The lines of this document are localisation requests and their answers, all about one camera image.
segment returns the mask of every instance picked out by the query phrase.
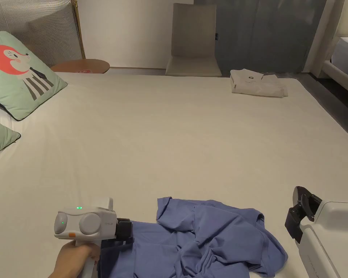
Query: folded white shirt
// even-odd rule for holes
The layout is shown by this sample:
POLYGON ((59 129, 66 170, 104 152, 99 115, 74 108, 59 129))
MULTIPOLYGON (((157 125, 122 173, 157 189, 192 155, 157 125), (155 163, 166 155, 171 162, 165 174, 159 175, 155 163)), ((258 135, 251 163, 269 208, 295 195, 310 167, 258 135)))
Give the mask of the folded white shirt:
POLYGON ((280 83, 276 75, 263 75, 247 69, 232 70, 231 83, 232 93, 273 97, 287 96, 286 86, 280 83))

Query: chair seat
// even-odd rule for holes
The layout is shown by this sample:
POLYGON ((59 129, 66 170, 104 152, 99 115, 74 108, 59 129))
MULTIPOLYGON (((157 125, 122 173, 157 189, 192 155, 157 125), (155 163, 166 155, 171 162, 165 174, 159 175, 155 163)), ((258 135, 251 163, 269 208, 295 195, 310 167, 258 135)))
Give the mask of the chair seat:
POLYGON ((172 56, 166 67, 165 75, 221 77, 215 57, 186 58, 172 56))

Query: dark floor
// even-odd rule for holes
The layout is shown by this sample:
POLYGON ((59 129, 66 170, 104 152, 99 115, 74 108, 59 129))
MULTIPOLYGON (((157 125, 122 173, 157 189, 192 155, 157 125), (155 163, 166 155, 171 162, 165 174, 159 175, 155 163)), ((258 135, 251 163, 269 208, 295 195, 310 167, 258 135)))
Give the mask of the dark floor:
POLYGON ((332 79, 317 79, 311 74, 291 74, 348 133, 348 91, 332 79))

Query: gold metal frame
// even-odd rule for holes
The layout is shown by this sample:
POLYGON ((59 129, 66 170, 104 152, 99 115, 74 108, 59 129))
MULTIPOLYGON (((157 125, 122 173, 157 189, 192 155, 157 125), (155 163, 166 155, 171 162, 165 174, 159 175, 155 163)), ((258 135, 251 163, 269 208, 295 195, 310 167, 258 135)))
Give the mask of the gold metal frame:
POLYGON ((72 0, 71 2, 72 2, 73 12, 75 14, 76 25, 77 25, 78 31, 79 31, 79 41, 80 41, 80 48, 81 48, 81 56, 82 56, 82 59, 85 59, 85 50, 84 50, 84 44, 82 42, 81 27, 80 27, 78 0, 72 0))

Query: round wooden side table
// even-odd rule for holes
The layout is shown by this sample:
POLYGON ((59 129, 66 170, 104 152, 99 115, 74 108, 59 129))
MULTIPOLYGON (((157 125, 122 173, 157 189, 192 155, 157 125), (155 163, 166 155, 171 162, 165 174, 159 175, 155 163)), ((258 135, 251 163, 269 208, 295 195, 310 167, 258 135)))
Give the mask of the round wooden side table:
POLYGON ((52 66, 51 70, 53 72, 105 73, 109 70, 109 63, 97 59, 72 60, 52 66))

